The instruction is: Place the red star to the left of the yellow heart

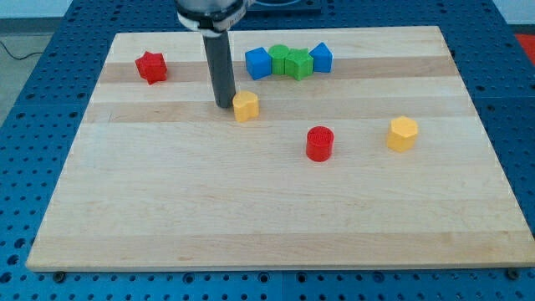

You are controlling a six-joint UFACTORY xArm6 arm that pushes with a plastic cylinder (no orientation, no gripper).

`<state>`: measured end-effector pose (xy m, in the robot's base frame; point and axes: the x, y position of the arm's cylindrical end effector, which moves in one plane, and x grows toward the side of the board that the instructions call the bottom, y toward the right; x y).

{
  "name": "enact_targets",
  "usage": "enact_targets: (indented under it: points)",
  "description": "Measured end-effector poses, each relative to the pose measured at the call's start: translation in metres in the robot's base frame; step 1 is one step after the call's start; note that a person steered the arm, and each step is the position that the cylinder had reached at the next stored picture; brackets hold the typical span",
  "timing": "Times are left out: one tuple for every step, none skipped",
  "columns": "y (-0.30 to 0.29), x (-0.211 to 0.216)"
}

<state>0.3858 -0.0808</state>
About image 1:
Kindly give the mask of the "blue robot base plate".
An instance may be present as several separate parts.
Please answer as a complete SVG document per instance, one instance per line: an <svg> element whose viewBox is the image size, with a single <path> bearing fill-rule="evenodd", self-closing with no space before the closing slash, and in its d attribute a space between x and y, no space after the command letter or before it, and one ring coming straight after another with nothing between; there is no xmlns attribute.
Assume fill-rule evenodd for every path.
<svg viewBox="0 0 535 301"><path fill-rule="evenodd" d="M255 0L249 13L317 13L324 0Z"/></svg>

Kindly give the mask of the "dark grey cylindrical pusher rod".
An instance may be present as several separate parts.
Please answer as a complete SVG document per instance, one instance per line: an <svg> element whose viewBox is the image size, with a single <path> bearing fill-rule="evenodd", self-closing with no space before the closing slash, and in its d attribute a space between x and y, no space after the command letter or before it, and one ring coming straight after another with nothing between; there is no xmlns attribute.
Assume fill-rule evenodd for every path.
<svg viewBox="0 0 535 301"><path fill-rule="evenodd" d="M231 108L236 85L228 31L216 37L204 37L203 43L216 105L223 109Z"/></svg>

